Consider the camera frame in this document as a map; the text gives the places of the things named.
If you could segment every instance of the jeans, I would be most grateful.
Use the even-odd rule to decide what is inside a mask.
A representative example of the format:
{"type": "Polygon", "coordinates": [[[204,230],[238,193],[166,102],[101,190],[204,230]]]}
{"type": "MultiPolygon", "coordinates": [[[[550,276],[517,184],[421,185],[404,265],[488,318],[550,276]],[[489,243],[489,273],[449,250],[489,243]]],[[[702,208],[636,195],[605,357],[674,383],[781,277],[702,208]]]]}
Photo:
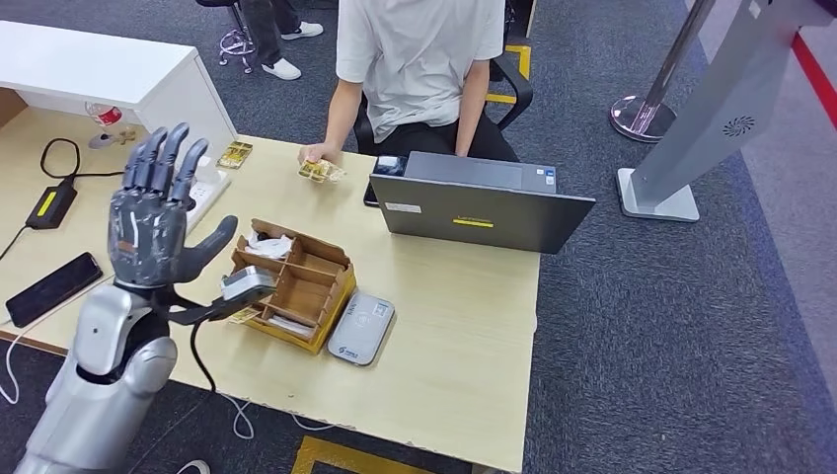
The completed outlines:
{"type": "Polygon", "coordinates": [[[240,0],[256,54],[264,65],[273,66],[282,58],[276,28],[282,35],[299,30],[299,16],[288,0],[240,0]]]}
{"type": "MultiPolygon", "coordinates": [[[[378,143],[379,155],[410,156],[411,151],[425,151],[453,155],[459,120],[449,125],[430,126],[426,123],[398,125],[384,141],[378,143]]],[[[511,145],[505,141],[499,127],[483,112],[474,132],[468,156],[499,161],[520,161],[511,145]]]]}

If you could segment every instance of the power adapter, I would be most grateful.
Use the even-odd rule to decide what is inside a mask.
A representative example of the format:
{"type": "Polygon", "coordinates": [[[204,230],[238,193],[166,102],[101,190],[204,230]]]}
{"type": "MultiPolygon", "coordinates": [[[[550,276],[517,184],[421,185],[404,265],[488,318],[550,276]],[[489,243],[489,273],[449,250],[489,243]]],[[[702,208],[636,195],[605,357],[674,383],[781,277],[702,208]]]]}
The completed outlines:
{"type": "Polygon", "coordinates": [[[29,214],[26,225],[33,229],[57,229],[76,195],[78,192],[73,188],[73,180],[69,178],[58,186],[46,188],[29,214]]]}

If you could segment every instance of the laptop sticker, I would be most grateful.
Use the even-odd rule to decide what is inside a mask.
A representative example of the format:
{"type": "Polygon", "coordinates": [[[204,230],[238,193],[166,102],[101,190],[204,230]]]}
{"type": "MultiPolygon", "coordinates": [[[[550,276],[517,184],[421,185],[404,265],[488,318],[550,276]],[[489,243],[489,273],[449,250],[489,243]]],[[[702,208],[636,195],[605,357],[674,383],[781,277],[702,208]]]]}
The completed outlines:
{"type": "Polygon", "coordinates": [[[421,206],[413,204],[399,204],[397,202],[384,202],[387,210],[396,210],[398,212],[412,212],[414,214],[421,214],[421,206]]]}

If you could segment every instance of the black office chair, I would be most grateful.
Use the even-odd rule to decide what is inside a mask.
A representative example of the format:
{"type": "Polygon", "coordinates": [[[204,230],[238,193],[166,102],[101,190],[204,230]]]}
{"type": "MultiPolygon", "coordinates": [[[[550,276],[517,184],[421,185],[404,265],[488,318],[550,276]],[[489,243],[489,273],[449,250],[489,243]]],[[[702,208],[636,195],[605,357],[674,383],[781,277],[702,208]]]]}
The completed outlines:
{"type": "MultiPolygon", "coordinates": [[[[511,84],[511,88],[514,89],[514,95],[517,98],[511,110],[497,123],[499,129],[503,130],[517,119],[532,103],[532,85],[523,77],[523,74],[520,74],[520,71],[514,67],[514,64],[504,56],[492,59],[492,67],[502,76],[502,79],[505,79],[511,84]]],[[[363,155],[377,155],[372,123],[366,114],[365,96],[360,100],[360,109],[357,112],[357,119],[354,121],[353,129],[354,137],[357,139],[357,151],[363,155]]]]}
{"type": "Polygon", "coordinates": [[[247,29],[247,25],[245,25],[244,21],[241,19],[241,7],[238,4],[237,0],[195,0],[198,5],[201,7],[226,7],[230,15],[235,22],[235,28],[233,30],[224,35],[221,38],[221,42],[219,44],[220,52],[219,56],[220,59],[218,60],[218,64],[222,66],[227,65],[227,58],[226,56],[235,56],[241,57],[241,62],[244,64],[244,73],[250,74],[253,72],[253,68],[250,67],[250,63],[247,62],[247,56],[256,52],[256,47],[253,44],[253,40],[250,38],[250,32],[247,29]]]}

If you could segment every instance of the stanchion base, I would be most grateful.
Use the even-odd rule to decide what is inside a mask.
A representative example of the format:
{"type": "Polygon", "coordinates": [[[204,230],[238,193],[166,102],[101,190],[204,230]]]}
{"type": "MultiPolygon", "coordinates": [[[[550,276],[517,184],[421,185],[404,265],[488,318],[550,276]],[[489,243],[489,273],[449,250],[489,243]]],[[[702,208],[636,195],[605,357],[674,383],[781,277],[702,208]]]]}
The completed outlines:
{"type": "Polygon", "coordinates": [[[634,131],[631,125],[634,124],[634,119],[645,101],[645,98],[637,96],[628,96],[616,101],[610,108],[610,124],[628,138],[644,143],[657,143],[677,119],[677,114],[665,104],[660,104],[648,130],[642,133],[634,131]]]}

